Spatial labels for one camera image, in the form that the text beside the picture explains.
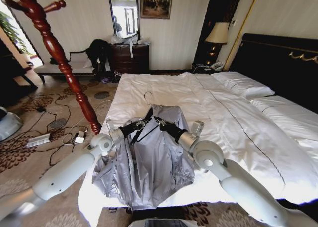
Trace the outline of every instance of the lampshade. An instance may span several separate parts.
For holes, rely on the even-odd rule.
[[[228,42],[228,28],[228,22],[217,22],[205,41],[226,44]]]

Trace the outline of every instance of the patterned carpet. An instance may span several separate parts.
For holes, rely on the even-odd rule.
[[[8,110],[20,116],[23,127],[13,136],[0,143],[0,197],[21,191],[33,185],[53,165],[71,152],[84,148],[93,133],[84,119],[68,134],[64,142],[71,142],[74,134],[82,130],[86,133],[83,144],[63,145],[63,137],[71,127],[82,119],[82,112],[75,96],[63,79],[46,77],[43,85],[38,78],[39,87],[29,97],[24,97]],[[82,89],[95,108],[100,123],[104,121],[113,99],[117,84],[102,84],[91,77],[80,77]],[[45,112],[36,108],[42,106]],[[31,137],[50,132],[52,141],[36,147],[25,147]],[[86,227],[77,206],[77,196],[83,180],[82,176],[69,189],[50,199],[38,211],[21,219],[23,227]],[[257,227],[254,221],[236,204],[196,203],[185,207],[158,208],[156,210],[133,211],[128,208],[104,208],[99,218],[99,227],[125,227],[133,220],[145,218],[181,218],[196,220],[207,227]]]

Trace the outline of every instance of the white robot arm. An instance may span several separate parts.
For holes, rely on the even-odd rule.
[[[318,223],[299,210],[282,207],[255,178],[232,160],[224,159],[214,142],[200,140],[195,134],[175,124],[154,117],[162,131],[167,131],[194,159],[202,170],[212,172],[222,188],[253,218],[274,227],[318,227]]]
[[[224,159],[221,148],[212,141],[200,140],[195,134],[175,124],[154,117],[162,131],[167,131],[189,154],[198,168],[212,172],[222,188],[252,217],[274,227],[318,227],[304,213],[282,207],[270,193],[240,165]],[[48,170],[31,188],[0,199],[0,224],[16,216],[28,214],[51,197],[65,191],[92,167],[95,160],[108,155],[128,134],[142,129],[149,120],[134,122],[125,127],[98,134],[90,143],[91,149],[75,152]]]
[[[35,211],[47,200],[68,189],[93,166],[96,159],[108,155],[116,144],[134,130],[143,128],[148,121],[141,120],[125,127],[119,127],[110,131],[110,135],[95,135],[88,148],[67,156],[50,168],[32,187],[2,197],[0,199],[0,226],[12,226],[11,221],[15,217]]]

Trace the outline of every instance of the dark headboard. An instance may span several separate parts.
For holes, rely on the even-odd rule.
[[[318,40],[246,33],[230,71],[318,113]]]

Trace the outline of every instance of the white pillow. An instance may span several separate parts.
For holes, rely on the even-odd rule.
[[[88,60],[88,55],[86,52],[81,53],[70,53],[71,62],[86,62]]]
[[[318,114],[280,96],[250,102],[318,163]]]
[[[85,62],[83,68],[86,68],[86,67],[92,67],[92,63],[91,63],[91,60],[90,59],[87,59],[87,61]]]
[[[275,94],[269,87],[238,72],[219,72],[212,76],[233,93],[248,100]]]

